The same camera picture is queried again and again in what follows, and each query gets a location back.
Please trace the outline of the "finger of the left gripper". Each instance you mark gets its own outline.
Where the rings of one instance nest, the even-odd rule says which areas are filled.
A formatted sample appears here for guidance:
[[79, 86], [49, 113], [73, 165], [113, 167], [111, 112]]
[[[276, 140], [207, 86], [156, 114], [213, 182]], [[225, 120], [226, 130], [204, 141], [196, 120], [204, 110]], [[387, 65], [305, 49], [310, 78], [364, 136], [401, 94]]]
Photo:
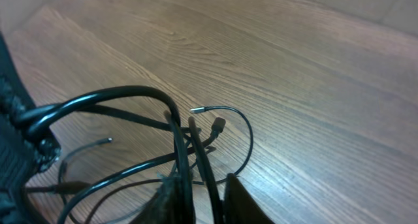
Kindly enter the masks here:
[[26, 183], [61, 154], [50, 130], [33, 142], [17, 119], [35, 108], [1, 37], [1, 223], [47, 223], [28, 197]]

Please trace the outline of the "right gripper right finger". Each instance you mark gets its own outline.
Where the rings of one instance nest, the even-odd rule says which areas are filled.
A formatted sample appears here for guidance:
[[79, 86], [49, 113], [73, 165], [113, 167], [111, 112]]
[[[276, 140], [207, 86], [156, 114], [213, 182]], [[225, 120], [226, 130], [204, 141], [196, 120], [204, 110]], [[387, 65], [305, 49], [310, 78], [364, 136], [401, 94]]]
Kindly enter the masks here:
[[226, 177], [223, 209], [228, 224], [274, 224], [232, 173]]

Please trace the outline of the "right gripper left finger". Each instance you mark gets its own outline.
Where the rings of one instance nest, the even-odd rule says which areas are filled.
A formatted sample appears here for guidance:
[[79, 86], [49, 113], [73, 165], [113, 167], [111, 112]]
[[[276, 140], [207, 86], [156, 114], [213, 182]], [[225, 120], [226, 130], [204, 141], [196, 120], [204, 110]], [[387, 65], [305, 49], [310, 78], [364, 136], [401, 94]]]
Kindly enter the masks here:
[[129, 224], [180, 224], [183, 221], [179, 177], [164, 178], [154, 196]]

